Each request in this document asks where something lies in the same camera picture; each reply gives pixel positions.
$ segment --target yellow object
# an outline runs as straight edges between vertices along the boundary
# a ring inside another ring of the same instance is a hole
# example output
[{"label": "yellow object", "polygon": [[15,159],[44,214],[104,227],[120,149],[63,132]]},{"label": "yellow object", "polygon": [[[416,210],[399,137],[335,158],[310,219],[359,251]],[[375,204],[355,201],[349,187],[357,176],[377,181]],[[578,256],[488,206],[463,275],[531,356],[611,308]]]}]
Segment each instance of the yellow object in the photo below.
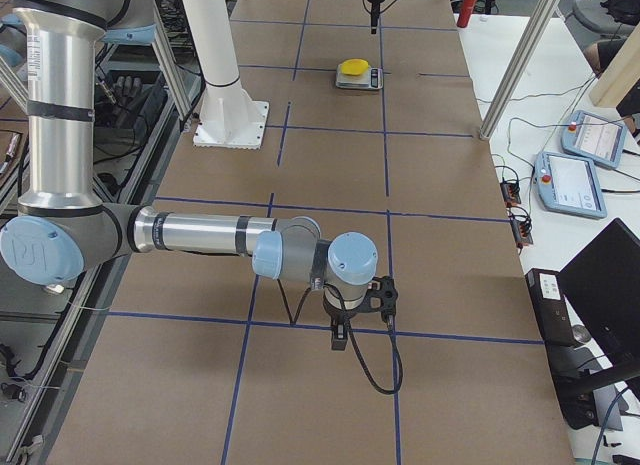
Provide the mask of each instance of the yellow object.
[{"label": "yellow object", "polygon": [[369,62],[361,58],[350,58],[340,64],[340,73],[343,75],[358,76],[369,70]]}]

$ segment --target black monitor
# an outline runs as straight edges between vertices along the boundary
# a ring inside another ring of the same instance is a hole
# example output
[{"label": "black monitor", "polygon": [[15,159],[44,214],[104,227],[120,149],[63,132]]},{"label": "black monitor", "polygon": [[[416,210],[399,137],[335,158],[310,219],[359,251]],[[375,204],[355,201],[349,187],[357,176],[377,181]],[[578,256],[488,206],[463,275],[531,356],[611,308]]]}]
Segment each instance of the black monitor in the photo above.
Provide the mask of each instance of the black monitor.
[{"label": "black monitor", "polygon": [[640,399],[640,239],[616,218],[562,269],[558,283],[613,364],[565,384],[559,396],[626,381]]}]

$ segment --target cardboard surface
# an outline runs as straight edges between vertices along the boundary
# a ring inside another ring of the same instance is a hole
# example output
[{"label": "cardboard surface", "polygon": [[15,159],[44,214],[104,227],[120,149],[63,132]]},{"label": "cardboard surface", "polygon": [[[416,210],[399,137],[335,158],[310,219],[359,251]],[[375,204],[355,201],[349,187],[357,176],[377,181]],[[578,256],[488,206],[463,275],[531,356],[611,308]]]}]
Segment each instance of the cardboard surface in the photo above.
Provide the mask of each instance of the cardboard surface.
[{"label": "cardboard surface", "polygon": [[[361,0],[239,0],[264,144],[184,134],[155,206],[370,236],[399,291],[399,396],[330,350],[319,294],[290,327],[248,260],[156,252],[132,259],[50,463],[572,463],[448,2],[401,0],[377,42],[368,18]],[[393,64],[384,92],[334,88],[356,53]],[[306,285],[284,286],[295,309]],[[382,322],[353,323],[389,386]]]},{"label": "cardboard surface", "polygon": [[244,328],[108,318],[47,464],[218,462]]}]

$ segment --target black bracket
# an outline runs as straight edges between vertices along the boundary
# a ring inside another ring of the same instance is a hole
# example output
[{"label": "black bracket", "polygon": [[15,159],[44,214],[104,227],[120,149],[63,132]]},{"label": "black bracket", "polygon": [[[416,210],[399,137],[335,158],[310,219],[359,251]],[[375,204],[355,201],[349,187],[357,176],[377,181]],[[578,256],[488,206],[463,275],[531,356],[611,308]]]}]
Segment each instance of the black bracket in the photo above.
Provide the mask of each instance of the black bracket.
[{"label": "black bracket", "polygon": [[[374,307],[373,300],[379,300],[380,304]],[[375,277],[362,303],[351,310],[340,310],[325,298],[323,300],[324,309],[331,317],[331,350],[343,351],[346,349],[350,321],[359,313],[380,313],[382,321],[389,324],[390,317],[396,315],[397,300],[398,291],[395,282],[393,278],[388,276]]]}]

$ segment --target electronic device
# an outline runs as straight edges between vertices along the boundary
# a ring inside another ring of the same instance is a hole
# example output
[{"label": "electronic device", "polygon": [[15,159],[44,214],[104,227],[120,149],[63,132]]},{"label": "electronic device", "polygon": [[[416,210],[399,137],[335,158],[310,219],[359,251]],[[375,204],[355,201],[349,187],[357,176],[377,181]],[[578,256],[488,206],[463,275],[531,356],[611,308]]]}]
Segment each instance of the electronic device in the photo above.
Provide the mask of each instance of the electronic device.
[{"label": "electronic device", "polygon": [[557,275],[553,270],[532,268],[526,275],[527,286],[544,342],[571,347],[575,340]]},{"label": "electronic device", "polygon": [[336,70],[336,87],[352,90],[380,90],[383,85],[381,68],[369,67],[361,75],[342,73],[340,66]]},{"label": "electronic device", "polygon": [[617,168],[620,164],[627,127],[622,123],[578,110],[571,116],[571,125],[562,132],[561,143],[565,152],[587,157],[604,168]]},{"label": "electronic device", "polygon": [[588,218],[604,218],[607,209],[593,160],[541,152],[534,178],[545,208]]},{"label": "electronic device", "polygon": [[638,270],[640,240],[616,218],[558,274],[567,300],[613,364],[567,387],[564,396],[626,380],[640,398]]}]

